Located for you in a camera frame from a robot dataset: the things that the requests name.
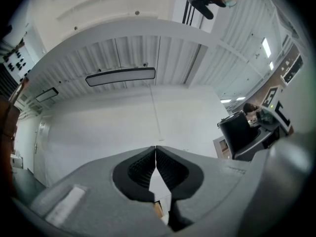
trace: light fixture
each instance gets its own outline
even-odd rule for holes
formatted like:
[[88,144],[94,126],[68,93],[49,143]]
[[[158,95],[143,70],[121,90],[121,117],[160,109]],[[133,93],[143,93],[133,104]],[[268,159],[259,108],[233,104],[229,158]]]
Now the light fixture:
[[270,47],[269,47],[269,44],[268,44],[268,41],[266,38],[264,38],[263,42],[262,42],[262,46],[263,48],[265,49],[265,52],[267,54],[267,57],[269,58],[270,55],[271,55],[271,50],[270,50]]
[[93,87],[120,81],[154,79],[155,77],[155,68],[138,68],[102,72],[95,75],[87,76],[85,81],[90,87]]
[[40,95],[38,95],[35,99],[38,100],[39,102],[43,102],[43,101],[45,101],[45,100],[47,100],[49,98],[57,96],[58,93],[59,92],[54,87],[52,87],[49,90],[47,90],[47,91],[41,93]]
[[225,99],[225,100],[221,100],[222,103],[229,103],[231,102],[231,99]]

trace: door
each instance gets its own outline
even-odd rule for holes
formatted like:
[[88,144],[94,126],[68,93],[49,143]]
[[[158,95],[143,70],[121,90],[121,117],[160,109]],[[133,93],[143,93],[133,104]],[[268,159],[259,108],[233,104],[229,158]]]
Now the door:
[[39,123],[34,150],[34,177],[47,187],[46,157],[48,151],[48,133],[52,115],[43,116]]

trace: floor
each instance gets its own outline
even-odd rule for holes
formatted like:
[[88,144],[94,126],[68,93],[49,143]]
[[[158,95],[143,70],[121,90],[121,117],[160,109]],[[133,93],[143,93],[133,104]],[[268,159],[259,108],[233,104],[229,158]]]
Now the floor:
[[12,168],[13,185],[17,192],[17,198],[26,206],[46,187],[35,179],[33,173],[21,168]]

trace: white ceiling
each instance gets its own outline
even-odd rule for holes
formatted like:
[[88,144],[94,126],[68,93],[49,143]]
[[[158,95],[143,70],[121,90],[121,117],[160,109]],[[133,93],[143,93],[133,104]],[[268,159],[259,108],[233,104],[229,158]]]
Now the white ceiling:
[[[143,67],[148,63],[157,70],[151,84],[211,85],[221,99],[232,99],[225,104],[232,110],[242,102],[236,101],[238,97],[250,97],[266,82],[272,74],[269,63],[273,61],[276,67],[290,45],[285,45],[286,50],[282,47],[285,34],[270,0],[238,0],[233,7],[216,10],[207,32],[197,29],[201,20],[196,28],[171,21],[157,20],[152,24],[143,20],[149,29],[117,21],[104,24],[104,31],[108,30],[99,37],[96,34],[101,25],[81,31],[35,65],[25,95],[34,104],[32,97],[55,87],[59,95],[44,103],[49,108],[55,102],[85,94],[143,86],[142,81],[128,81],[89,87],[85,77],[99,70]],[[111,25],[117,31],[110,31]],[[263,38],[270,45],[269,59],[261,46]]]

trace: sign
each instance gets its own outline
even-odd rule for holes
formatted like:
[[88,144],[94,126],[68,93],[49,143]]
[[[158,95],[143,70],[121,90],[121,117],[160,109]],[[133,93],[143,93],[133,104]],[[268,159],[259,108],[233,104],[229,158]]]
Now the sign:
[[283,88],[280,85],[271,87],[261,103],[261,108],[271,113],[280,122],[284,130],[288,132],[291,127],[291,121],[282,103],[279,101],[282,91]]

